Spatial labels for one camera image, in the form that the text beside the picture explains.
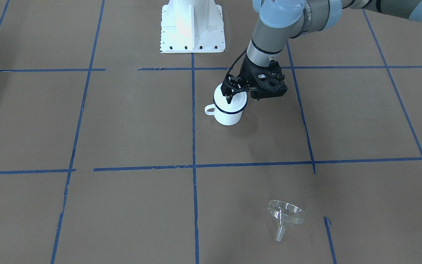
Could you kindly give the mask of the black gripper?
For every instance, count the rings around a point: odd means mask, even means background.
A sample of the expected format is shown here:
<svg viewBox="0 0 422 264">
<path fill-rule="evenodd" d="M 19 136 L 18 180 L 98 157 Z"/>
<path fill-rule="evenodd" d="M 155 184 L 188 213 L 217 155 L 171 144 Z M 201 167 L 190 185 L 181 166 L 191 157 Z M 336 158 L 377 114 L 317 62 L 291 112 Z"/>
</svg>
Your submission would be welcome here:
<svg viewBox="0 0 422 264">
<path fill-rule="evenodd" d="M 250 92 L 251 96 L 272 96 L 270 91 L 263 89 L 266 77 L 258 76 L 267 74 L 268 67 L 255 65 L 247 55 L 244 57 L 239 75 L 235 77 L 230 74 L 230 71 L 240 58 L 238 57 L 233 62 L 224 78 L 224 96 L 226 97 L 227 104 L 230 104 L 233 96 L 240 92 Z"/>
</svg>

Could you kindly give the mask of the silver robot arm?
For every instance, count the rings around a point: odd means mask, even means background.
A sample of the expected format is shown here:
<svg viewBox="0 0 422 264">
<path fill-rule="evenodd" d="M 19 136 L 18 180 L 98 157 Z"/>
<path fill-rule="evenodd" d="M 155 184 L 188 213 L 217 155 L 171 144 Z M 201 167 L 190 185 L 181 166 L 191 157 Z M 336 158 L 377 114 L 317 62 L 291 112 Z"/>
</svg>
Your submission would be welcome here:
<svg viewBox="0 0 422 264">
<path fill-rule="evenodd" d="M 283 96 L 288 87 L 278 59 L 286 42 L 332 27 L 346 8 L 422 22 L 422 0 L 255 0 L 253 8 L 259 18 L 240 73 L 228 72 L 221 86 L 228 104 L 247 92 L 255 100 Z"/>
</svg>

